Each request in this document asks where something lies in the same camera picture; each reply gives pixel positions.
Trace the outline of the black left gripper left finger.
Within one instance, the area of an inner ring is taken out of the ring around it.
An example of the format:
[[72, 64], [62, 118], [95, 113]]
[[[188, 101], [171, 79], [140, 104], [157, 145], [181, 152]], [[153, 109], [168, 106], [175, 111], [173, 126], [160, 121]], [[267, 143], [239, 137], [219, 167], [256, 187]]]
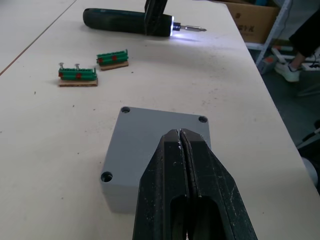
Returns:
[[184, 151], [178, 131], [160, 138], [139, 182], [134, 240], [184, 240], [187, 237]]

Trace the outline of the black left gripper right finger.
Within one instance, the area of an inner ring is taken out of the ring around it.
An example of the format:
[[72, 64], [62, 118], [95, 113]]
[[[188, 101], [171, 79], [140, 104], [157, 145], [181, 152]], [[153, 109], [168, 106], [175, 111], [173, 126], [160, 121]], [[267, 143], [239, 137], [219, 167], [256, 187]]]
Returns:
[[181, 129], [188, 177], [190, 240], [255, 240], [257, 235], [234, 178], [204, 138]]

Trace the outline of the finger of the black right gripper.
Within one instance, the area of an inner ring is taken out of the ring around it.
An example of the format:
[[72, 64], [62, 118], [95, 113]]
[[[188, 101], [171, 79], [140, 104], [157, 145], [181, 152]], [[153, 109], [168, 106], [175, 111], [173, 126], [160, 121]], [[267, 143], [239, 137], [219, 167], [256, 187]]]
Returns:
[[144, 6], [144, 31], [146, 35], [154, 33], [164, 13], [167, 0], [146, 0]]

